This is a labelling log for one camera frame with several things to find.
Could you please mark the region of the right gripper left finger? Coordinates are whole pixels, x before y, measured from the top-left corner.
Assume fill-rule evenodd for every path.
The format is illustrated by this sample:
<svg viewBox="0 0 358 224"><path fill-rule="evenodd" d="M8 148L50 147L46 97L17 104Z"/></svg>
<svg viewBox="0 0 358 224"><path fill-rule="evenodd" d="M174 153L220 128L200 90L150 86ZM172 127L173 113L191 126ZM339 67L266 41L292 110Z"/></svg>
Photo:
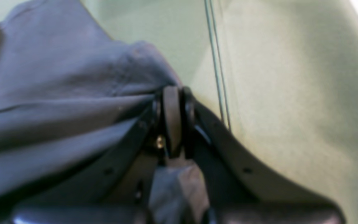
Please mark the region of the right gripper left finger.
<svg viewBox="0 0 358 224"><path fill-rule="evenodd" d="M167 86L118 143L84 170L15 207L12 224L153 224L160 160L181 154L180 89Z"/></svg>

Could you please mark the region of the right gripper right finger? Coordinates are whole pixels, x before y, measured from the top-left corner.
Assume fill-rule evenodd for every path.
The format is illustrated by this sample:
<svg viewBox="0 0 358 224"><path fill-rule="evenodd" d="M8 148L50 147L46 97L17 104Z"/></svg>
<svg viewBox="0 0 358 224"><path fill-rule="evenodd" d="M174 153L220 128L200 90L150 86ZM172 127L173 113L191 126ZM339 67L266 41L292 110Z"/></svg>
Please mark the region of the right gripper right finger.
<svg viewBox="0 0 358 224"><path fill-rule="evenodd" d="M257 159L190 88L181 90L185 157L202 171L210 207L203 224L344 224L334 201Z"/></svg>

